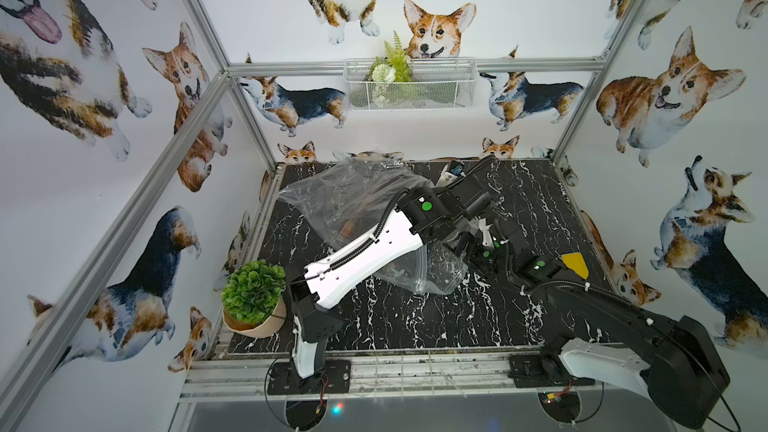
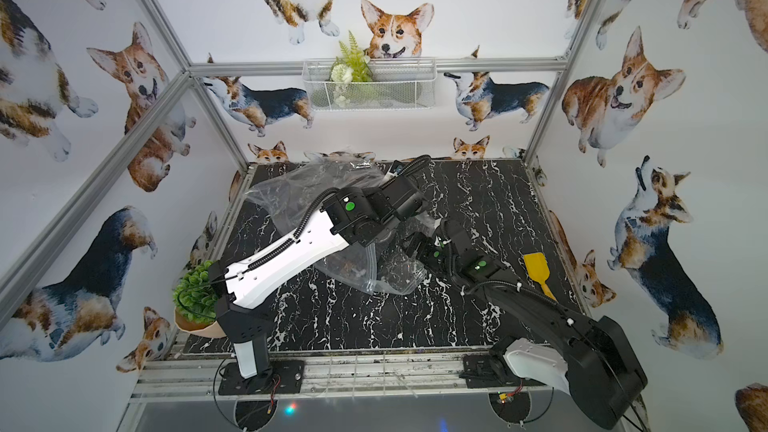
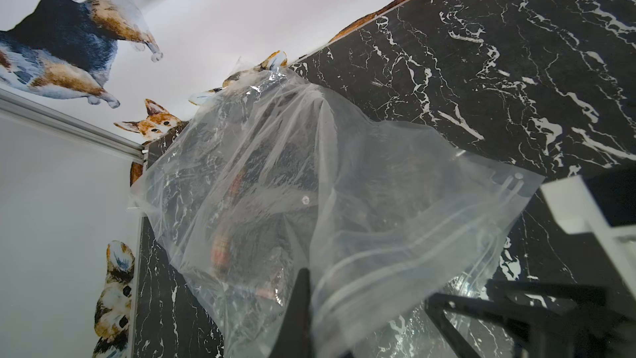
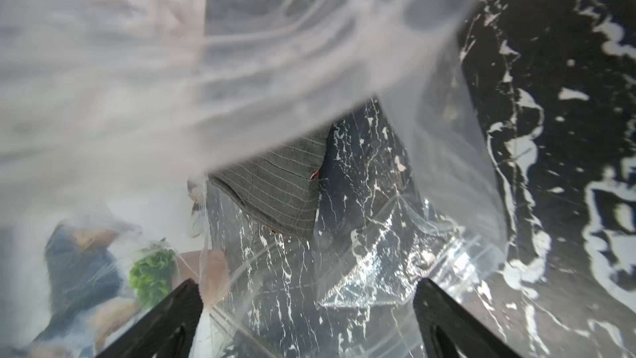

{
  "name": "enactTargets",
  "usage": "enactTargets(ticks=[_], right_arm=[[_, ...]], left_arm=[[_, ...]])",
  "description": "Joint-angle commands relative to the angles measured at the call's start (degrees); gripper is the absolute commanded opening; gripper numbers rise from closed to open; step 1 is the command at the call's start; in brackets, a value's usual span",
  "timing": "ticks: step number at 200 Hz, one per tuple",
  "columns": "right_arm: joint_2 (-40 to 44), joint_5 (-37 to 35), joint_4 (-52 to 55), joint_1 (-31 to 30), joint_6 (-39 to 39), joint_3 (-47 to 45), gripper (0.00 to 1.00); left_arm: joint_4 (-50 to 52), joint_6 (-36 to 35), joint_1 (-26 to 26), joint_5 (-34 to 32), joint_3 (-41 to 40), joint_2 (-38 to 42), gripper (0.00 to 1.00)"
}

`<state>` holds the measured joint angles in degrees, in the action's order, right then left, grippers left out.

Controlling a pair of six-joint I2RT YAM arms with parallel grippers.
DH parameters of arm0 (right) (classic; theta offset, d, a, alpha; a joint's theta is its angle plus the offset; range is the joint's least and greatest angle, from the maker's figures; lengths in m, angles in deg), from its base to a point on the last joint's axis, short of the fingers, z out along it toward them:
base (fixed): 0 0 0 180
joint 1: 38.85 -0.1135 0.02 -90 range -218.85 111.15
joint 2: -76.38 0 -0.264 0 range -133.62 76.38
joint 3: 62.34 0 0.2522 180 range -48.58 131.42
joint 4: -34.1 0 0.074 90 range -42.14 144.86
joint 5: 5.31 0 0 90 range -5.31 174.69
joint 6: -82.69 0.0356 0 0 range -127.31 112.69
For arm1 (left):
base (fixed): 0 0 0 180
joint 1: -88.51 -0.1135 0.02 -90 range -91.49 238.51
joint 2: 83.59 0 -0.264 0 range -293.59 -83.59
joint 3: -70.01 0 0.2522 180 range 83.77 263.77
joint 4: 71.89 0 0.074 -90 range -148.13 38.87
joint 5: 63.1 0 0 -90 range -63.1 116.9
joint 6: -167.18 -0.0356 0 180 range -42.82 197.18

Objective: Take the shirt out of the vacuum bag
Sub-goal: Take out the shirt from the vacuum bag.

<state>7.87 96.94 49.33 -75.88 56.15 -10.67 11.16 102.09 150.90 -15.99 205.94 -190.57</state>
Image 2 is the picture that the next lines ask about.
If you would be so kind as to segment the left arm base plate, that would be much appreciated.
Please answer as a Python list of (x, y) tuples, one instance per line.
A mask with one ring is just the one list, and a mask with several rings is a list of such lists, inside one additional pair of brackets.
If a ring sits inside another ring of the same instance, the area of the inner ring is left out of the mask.
[(278, 360), (266, 372), (243, 378), (237, 363), (231, 362), (218, 373), (217, 393), (222, 396), (297, 394), (301, 391), (305, 367), (303, 360)]

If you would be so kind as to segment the clear plastic vacuum bag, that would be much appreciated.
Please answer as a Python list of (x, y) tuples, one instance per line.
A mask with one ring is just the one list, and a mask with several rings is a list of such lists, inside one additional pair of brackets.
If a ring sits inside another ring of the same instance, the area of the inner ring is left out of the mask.
[[(245, 197), (269, 215), (281, 238), (297, 227), (305, 209), (324, 190), (347, 185), (374, 187), (382, 182), (388, 169), (372, 160), (350, 156), (315, 158), (291, 172), (257, 183)], [(407, 295), (426, 279), (428, 272), (405, 255), (400, 242), (414, 232), (431, 232), (434, 225), (422, 204), (416, 216), (385, 238), (366, 247), (351, 245), (307, 268), (314, 267), (368, 294)]]

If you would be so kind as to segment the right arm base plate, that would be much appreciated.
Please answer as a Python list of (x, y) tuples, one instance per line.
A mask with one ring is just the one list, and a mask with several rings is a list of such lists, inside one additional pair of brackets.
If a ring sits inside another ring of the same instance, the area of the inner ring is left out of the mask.
[(533, 379), (523, 379), (514, 375), (498, 357), (489, 354), (469, 354), (462, 357), (463, 369), (459, 378), (465, 381), (468, 389), (514, 389), (542, 386)]

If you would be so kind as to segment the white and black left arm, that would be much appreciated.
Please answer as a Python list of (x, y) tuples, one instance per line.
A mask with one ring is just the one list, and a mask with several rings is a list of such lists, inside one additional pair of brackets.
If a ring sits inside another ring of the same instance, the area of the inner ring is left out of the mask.
[(369, 246), (416, 216), (424, 195), (411, 176), (431, 162), (424, 154), (382, 184), (331, 187), (305, 209), (297, 227), (270, 246), (226, 267), (208, 269), (218, 300), (216, 321), (232, 342), (244, 380), (271, 376), (267, 335), (274, 323), (257, 311), (283, 283), (351, 245)]

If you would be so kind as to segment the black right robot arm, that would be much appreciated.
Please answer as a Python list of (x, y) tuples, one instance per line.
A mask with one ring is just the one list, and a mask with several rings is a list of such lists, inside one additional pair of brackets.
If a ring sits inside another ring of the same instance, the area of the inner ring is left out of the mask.
[(513, 315), (538, 338), (501, 348), (505, 367), (567, 393), (597, 426), (610, 430), (648, 384), (622, 327), (604, 316), (594, 320), (536, 291), (503, 262), (474, 247), (455, 221), (443, 221), (430, 236), (410, 234), (404, 253), (429, 272)]

